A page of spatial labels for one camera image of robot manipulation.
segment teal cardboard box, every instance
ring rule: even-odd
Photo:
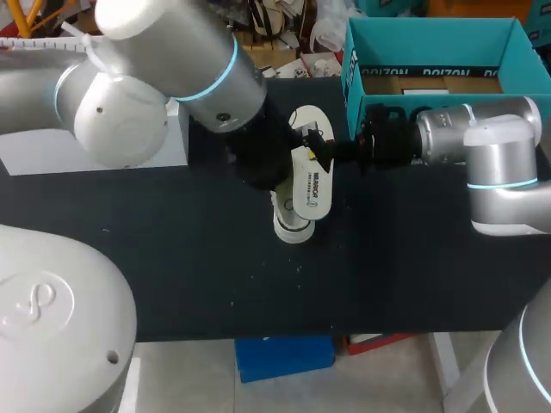
[[[425,0],[356,0],[357,8],[369,17],[395,17],[424,5]]]
[[[495,77],[503,93],[366,95],[363,82],[376,81],[377,75]],[[409,114],[421,106],[529,96],[544,122],[551,115],[551,78],[523,27],[512,19],[350,19],[341,81],[351,139],[373,103],[399,106]]]
[[[534,47],[551,44],[551,0],[533,0],[526,33]]]

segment tiled floor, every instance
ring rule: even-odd
[[[460,336],[460,367],[479,339]],[[328,369],[246,385],[232,340],[142,343],[134,358],[120,413],[442,412],[427,336],[339,355]]]

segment white cylinder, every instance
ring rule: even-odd
[[[118,409],[136,337],[119,269],[65,237],[0,225],[0,410]]]

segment white cable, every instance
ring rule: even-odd
[[[80,42],[84,46],[84,50],[86,51],[86,54],[88,55],[88,59],[90,62],[99,70],[104,73],[107,73],[111,77],[118,77],[119,75],[117,73],[114,73],[111,71],[111,69],[103,63],[103,61],[97,56],[97,54],[94,52],[94,47],[92,46],[92,36],[89,34],[83,33],[71,24],[67,22],[63,22],[61,24],[61,28],[64,29],[67,33],[72,34],[77,39],[80,40]]]

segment robot logo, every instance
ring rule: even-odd
[[[74,306],[72,291],[56,274],[29,271],[0,280],[0,338],[44,339],[61,330]]]

